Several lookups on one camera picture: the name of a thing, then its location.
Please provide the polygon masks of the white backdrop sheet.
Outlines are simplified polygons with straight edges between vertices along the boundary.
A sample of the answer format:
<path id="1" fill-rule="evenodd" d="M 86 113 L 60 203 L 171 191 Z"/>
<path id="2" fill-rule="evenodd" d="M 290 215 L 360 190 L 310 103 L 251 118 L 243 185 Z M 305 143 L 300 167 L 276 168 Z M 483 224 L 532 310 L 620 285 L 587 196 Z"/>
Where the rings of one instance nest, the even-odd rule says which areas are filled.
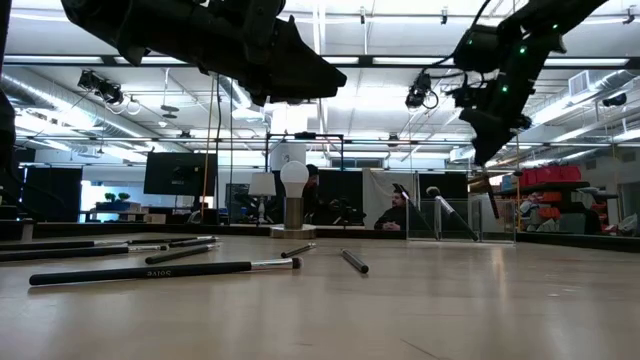
<path id="1" fill-rule="evenodd" d="M 373 230 L 376 221 L 392 207 L 393 184 L 402 185 L 416 200 L 415 176 L 411 173 L 362 170 L 362 198 L 365 228 Z"/>

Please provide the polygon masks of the grey air vent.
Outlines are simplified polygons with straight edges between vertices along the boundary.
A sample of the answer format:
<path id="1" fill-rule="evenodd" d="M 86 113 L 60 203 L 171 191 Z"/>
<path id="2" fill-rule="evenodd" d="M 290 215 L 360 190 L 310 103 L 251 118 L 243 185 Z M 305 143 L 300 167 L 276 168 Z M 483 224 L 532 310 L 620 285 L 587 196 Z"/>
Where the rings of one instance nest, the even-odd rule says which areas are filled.
<path id="1" fill-rule="evenodd" d="M 571 97 L 589 91 L 590 73 L 588 70 L 582 71 L 568 80 L 569 95 Z"/>

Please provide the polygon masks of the white shade table lamp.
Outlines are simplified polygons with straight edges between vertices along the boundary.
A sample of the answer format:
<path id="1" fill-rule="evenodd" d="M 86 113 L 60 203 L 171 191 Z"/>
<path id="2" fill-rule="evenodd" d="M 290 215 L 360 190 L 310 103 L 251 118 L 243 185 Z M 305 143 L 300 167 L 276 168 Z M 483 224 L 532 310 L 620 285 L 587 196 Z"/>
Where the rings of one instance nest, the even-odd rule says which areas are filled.
<path id="1" fill-rule="evenodd" d="M 249 195 L 258 199 L 258 223 L 264 224 L 265 201 L 276 195 L 275 177 L 272 173 L 256 172 L 252 174 Z"/>

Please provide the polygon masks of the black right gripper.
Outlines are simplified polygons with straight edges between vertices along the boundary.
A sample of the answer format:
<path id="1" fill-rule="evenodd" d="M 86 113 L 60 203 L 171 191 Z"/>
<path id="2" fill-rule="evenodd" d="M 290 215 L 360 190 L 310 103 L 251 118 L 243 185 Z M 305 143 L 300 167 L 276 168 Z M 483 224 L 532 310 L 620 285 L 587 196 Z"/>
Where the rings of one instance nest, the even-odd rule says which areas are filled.
<path id="1" fill-rule="evenodd" d="M 471 143 L 476 165 L 484 166 L 516 135 L 516 129 L 531 127 L 531 118 L 522 111 L 551 52 L 566 52 L 562 34 L 531 34 L 520 39 L 499 67 L 492 95 L 495 116 L 471 108 L 461 111 L 459 119 L 469 123 L 475 132 Z"/>

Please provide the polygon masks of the black curtain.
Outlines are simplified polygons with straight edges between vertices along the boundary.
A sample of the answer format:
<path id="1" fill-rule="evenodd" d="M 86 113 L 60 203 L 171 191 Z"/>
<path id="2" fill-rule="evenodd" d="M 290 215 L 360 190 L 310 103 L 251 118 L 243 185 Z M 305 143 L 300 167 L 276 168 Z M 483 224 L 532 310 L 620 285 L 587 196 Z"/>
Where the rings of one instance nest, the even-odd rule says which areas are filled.
<path id="1" fill-rule="evenodd" d="M 29 168 L 23 203 L 39 221 L 76 222 L 80 213 L 82 170 Z"/>

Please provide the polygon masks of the black metal table frame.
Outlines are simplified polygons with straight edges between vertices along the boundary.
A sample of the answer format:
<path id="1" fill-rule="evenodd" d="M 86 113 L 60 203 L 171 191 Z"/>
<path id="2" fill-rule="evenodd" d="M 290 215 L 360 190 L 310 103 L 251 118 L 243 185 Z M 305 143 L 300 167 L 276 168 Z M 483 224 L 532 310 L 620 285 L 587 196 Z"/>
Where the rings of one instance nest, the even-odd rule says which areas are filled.
<path id="1" fill-rule="evenodd" d="M 193 224 L 149 224 L 149 223 L 34 223 L 18 220 L 0 220 L 0 241 L 19 240 L 23 234 L 33 238 L 67 236 L 113 235 L 133 233 L 162 234 L 213 234 L 237 236 L 267 236 L 270 230 L 255 226 L 216 226 Z M 399 231 L 375 231 L 355 228 L 325 227 L 316 230 L 319 238 L 405 240 Z M 640 254 L 640 237 L 598 236 L 561 233 L 485 233 L 483 240 L 499 241 L 513 239 L 517 243 L 556 245 L 586 249 L 607 250 Z"/>

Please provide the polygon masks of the brass lamp with white bulb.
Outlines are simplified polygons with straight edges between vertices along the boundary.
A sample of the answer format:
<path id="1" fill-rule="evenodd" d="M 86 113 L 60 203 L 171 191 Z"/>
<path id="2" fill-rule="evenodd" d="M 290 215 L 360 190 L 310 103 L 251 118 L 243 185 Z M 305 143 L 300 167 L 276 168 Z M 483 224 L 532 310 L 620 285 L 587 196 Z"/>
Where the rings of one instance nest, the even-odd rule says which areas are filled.
<path id="1" fill-rule="evenodd" d="M 280 180 L 284 185 L 284 222 L 271 228 L 270 235 L 281 239 L 315 239 L 316 227 L 304 223 L 303 190 L 309 179 L 305 164 L 299 161 L 287 162 L 280 170 Z"/>

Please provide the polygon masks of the black overhead rig beam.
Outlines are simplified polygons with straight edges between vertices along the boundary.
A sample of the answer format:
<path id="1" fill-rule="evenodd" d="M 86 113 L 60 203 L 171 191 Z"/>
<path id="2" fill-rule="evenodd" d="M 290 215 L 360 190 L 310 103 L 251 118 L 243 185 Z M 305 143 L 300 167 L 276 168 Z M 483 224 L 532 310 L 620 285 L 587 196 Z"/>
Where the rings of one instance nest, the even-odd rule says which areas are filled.
<path id="1" fill-rule="evenodd" d="M 324 55 L 323 59 L 339 68 L 453 68 L 451 59 L 427 56 L 373 56 L 373 55 Z M 10 54 L 4 57 L 5 65 L 12 66 L 129 66 L 121 56 L 115 55 L 22 55 Z M 144 57 L 141 67 L 192 67 L 185 61 L 169 56 Z M 545 70 L 640 70 L 640 57 L 550 57 Z"/>

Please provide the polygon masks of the wooden side table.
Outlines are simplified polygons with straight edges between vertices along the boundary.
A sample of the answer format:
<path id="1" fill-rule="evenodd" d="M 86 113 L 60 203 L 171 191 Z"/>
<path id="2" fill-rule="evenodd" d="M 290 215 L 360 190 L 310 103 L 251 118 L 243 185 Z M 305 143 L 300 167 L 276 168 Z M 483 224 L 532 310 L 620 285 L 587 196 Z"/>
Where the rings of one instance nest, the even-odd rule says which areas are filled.
<path id="1" fill-rule="evenodd" d="M 114 211 L 114 210 L 86 210 L 81 211 L 85 222 L 98 221 L 100 215 L 114 215 L 120 222 L 142 222 L 150 224 L 165 224 L 164 214 L 149 214 L 143 211 Z"/>

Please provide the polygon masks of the black wall monitor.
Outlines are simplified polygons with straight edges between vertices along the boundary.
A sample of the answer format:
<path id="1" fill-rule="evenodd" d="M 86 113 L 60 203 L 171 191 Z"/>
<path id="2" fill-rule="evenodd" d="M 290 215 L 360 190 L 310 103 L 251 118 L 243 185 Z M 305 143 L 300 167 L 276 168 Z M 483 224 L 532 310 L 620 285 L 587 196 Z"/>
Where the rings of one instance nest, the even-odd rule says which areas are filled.
<path id="1" fill-rule="evenodd" d="M 152 152 L 147 156 L 143 191 L 152 195 L 214 196 L 217 156 Z"/>

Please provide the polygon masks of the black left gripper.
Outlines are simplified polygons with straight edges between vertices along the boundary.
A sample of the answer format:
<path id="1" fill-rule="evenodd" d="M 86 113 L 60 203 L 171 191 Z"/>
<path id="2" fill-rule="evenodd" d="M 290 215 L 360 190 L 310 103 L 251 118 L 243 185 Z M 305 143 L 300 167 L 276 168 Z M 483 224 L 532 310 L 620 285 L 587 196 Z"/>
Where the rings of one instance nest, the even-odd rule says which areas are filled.
<path id="1" fill-rule="evenodd" d="M 145 0 L 144 47 L 237 80 L 257 106 L 333 99 L 347 76 L 301 39 L 285 0 Z"/>

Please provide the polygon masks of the clear acrylic brush organizer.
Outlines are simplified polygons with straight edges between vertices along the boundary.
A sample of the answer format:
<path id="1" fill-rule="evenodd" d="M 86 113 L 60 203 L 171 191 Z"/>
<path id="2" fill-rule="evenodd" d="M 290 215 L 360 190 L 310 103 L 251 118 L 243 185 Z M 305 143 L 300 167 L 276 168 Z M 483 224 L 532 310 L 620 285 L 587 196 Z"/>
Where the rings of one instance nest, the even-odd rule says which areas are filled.
<path id="1" fill-rule="evenodd" d="M 409 240 L 507 244 L 516 242 L 517 217 L 514 210 L 515 204 L 512 201 L 496 200 L 500 213 L 499 220 L 494 218 L 489 198 L 486 196 L 474 196 L 470 199 L 447 201 L 469 224 L 479 237 L 479 241 L 474 242 L 471 240 L 459 225 L 449 219 L 445 211 L 435 202 L 434 198 L 422 200 L 416 206 L 432 226 L 435 236 L 433 238 Z"/>

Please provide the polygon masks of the black shelf unit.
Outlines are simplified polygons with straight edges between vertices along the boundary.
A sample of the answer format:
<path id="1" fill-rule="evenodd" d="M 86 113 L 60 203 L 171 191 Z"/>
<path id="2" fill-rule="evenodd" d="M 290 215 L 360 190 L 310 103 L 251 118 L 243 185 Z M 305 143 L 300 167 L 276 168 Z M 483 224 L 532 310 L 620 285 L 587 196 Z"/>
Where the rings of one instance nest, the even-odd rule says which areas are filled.
<path id="1" fill-rule="evenodd" d="M 562 200 L 542 203 L 544 192 L 561 192 Z M 518 227 L 523 232 L 599 235 L 617 231 L 609 222 L 609 201 L 618 196 L 588 182 L 555 182 L 521 187 L 496 193 L 500 198 L 516 202 Z M 556 207 L 561 213 L 557 220 L 543 219 L 537 214 L 540 207 Z"/>

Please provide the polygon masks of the black makeup brush white print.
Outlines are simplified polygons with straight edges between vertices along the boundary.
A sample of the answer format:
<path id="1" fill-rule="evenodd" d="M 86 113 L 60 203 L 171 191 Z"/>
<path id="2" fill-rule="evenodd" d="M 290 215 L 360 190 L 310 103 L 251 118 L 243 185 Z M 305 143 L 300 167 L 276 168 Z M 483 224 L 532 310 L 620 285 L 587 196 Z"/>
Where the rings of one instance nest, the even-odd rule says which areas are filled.
<path id="1" fill-rule="evenodd" d="M 303 262 L 301 258 L 293 257 L 253 262 L 217 262 L 188 265 L 74 271 L 62 273 L 34 274 L 29 278 L 29 284 L 31 286 L 48 286 L 132 279 L 159 279 L 224 275 L 278 269 L 297 270 L 302 267 L 302 264 Z"/>

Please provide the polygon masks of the black rack frame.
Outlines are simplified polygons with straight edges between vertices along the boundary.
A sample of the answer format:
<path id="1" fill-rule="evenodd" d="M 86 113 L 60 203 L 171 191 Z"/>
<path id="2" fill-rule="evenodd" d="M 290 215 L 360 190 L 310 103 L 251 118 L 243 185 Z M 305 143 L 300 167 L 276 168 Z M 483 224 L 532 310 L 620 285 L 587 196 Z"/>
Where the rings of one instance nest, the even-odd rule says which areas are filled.
<path id="1" fill-rule="evenodd" d="M 264 171 L 280 171 L 282 167 L 291 161 L 307 163 L 307 148 L 319 145 L 321 153 L 326 160 L 331 159 L 330 152 L 339 154 L 344 158 L 345 139 L 343 134 L 298 132 L 298 133 L 269 133 L 264 140 Z"/>

